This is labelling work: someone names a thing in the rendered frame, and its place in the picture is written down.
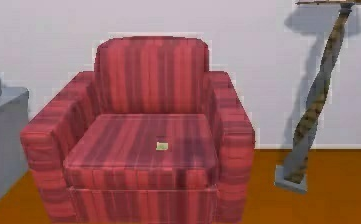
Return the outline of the brown twisted floor lamp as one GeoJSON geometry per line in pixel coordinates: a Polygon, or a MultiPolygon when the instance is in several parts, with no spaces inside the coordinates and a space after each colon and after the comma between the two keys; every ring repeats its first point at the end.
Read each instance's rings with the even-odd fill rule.
{"type": "Polygon", "coordinates": [[[319,116],[327,100],[332,71],[336,65],[345,35],[345,25],[355,5],[361,0],[296,0],[298,9],[313,8],[314,27],[326,22],[327,12],[318,13],[318,7],[336,5],[339,7],[337,18],[326,41],[318,73],[309,89],[305,111],[302,114],[292,138],[292,151],[285,157],[282,165],[275,168],[274,185],[292,192],[305,194],[308,190],[306,170],[308,152],[317,132],[319,116]]]}

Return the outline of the grey cabinet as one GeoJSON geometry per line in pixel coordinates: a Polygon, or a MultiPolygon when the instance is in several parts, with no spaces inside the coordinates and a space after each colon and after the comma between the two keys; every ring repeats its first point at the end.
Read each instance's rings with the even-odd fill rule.
{"type": "Polygon", "coordinates": [[[20,131],[28,123],[29,92],[6,87],[0,97],[0,199],[28,169],[20,131]]]}

